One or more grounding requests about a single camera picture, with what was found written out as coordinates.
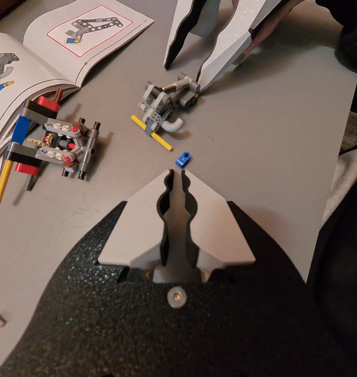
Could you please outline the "grey lego shock absorber assembly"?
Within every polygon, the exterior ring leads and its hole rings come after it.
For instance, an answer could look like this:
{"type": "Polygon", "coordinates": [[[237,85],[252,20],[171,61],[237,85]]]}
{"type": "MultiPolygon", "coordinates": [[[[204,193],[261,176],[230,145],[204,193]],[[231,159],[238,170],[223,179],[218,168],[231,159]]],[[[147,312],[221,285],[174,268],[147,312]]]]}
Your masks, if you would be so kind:
{"type": "Polygon", "coordinates": [[[198,98],[200,88],[197,81],[182,72],[175,82],[164,87],[158,87],[149,81],[145,84],[143,101],[138,104],[138,108],[143,111],[143,119],[139,120],[134,115],[131,116],[131,119],[148,136],[155,139],[168,151],[172,151],[172,146],[162,139],[157,131],[159,129],[168,133],[179,131],[185,122],[180,118],[174,122],[171,122],[170,119],[179,106],[184,108],[183,106],[189,99],[194,96],[198,98]]]}

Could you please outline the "person's right forearm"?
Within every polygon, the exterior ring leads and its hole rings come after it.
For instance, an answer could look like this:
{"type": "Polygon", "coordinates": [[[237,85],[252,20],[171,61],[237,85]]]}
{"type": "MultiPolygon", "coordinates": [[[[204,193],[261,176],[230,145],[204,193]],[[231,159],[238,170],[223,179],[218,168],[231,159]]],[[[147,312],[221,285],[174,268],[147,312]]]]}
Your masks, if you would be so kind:
{"type": "Polygon", "coordinates": [[[316,0],[341,24],[338,50],[349,66],[357,70],[357,0],[316,0]]]}

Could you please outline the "open lego instruction booklet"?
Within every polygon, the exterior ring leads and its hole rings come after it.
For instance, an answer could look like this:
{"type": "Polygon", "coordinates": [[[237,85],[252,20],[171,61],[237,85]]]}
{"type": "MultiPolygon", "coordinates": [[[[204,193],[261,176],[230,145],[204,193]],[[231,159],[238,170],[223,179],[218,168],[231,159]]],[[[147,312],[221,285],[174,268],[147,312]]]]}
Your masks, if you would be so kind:
{"type": "Polygon", "coordinates": [[[22,43],[0,33],[0,154],[25,100],[78,90],[93,66],[152,23],[118,1],[81,0],[36,18],[22,43]]]}

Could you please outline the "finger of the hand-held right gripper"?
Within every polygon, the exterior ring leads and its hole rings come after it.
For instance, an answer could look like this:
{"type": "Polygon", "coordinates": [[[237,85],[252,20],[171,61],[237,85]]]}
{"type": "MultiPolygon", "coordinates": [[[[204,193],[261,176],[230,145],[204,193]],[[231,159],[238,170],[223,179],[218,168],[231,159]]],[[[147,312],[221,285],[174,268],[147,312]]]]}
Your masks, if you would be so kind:
{"type": "Polygon", "coordinates": [[[177,1],[171,31],[167,42],[164,68],[169,69],[189,33],[207,38],[218,22],[220,0],[177,1]]]}
{"type": "Polygon", "coordinates": [[[251,44],[250,29],[258,26],[279,0],[240,0],[228,24],[218,34],[214,49],[201,65],[197,82],[205,91],[251,44]]]}

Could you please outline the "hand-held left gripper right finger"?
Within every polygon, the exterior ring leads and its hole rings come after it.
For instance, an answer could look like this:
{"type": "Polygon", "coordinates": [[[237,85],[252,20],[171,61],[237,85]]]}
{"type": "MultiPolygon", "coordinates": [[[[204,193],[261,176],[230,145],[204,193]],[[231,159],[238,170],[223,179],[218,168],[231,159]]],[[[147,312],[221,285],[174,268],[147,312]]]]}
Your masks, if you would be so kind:
{"type": "Polygon", "coordinates": [[[186,224],[185,253],[191,267],[199,268],[202,282],[216,269],[247,265],[255,257],[223,196],[192,173],[182,170],[186,224]]]}

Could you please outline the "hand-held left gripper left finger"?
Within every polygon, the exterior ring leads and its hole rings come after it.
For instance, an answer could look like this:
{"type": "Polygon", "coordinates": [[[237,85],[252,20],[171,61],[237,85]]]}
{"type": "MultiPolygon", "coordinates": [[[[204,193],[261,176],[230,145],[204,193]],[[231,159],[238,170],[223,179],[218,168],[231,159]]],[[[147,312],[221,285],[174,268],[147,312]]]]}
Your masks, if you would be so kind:
{"type": "Polygon", "coordinates": [[[166,170],[127,200],[99,263],[142,270],[166,265],[169,238],[164,214],[170,208],[173,177],[174,170],[166,170]]]}

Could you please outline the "person's right hand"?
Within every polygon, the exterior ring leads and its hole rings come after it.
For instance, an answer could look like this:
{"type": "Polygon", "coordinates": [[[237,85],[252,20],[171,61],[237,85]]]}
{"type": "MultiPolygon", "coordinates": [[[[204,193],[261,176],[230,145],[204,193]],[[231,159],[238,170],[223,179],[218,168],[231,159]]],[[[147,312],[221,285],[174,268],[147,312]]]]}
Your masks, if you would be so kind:
{"type": "Polygon", "coordinates": [[[269,37],[279,25],[279,23],[293,10],[293,8],[302,2],[303,0],[280,1],[265,17],[265,19],[262,20],[258,26],[256,26],[256,28],[249,28],[248,32],[251,34],[251,43],[243,51],[243,56],[250,53],[267,37],[269,37]]]}

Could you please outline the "olive textured fabric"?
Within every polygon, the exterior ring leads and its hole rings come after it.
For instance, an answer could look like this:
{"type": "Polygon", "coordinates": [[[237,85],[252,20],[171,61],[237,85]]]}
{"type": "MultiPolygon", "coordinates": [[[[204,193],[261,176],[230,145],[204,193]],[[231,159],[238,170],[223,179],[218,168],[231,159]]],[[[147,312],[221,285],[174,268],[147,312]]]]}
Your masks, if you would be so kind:
{"type": "Polygon", "coordinates": [[[339,156],[354,148],[357,148],[357,113],[350,111],[339,156]]]}

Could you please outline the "light grey cloth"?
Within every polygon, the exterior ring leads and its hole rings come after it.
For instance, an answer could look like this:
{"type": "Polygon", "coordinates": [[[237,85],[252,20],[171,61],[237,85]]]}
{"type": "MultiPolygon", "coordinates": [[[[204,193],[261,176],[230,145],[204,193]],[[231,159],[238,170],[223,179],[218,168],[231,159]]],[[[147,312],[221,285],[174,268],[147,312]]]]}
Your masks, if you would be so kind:
{"type": "Polygon", "coordinates": [[[357,154],[346,153],[337,159],[330,193],[325,206],[322,226],[339,206],[357,181],[357,154]]]}

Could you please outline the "multicoloured lego chassis assembly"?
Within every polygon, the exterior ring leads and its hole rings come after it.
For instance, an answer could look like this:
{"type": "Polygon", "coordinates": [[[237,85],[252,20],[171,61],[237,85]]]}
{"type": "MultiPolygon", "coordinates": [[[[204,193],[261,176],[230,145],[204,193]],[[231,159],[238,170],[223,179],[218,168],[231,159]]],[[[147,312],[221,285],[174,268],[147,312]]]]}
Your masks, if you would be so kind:
{"type": "Polygon", "coordinates": [[[84,180],[90,168],[99,138],[100,123],[93,128],[85,126],[85,119],[72,123],[58,120],[63,90],[58,89],[54,99],[40,96],[38,101],[25,100],[2,158],[0,171],[0,203],[13,169],[28,175],[25,190],[37,176],[43,162],[63,169],[62,176],[78,173],[84,180]]]}

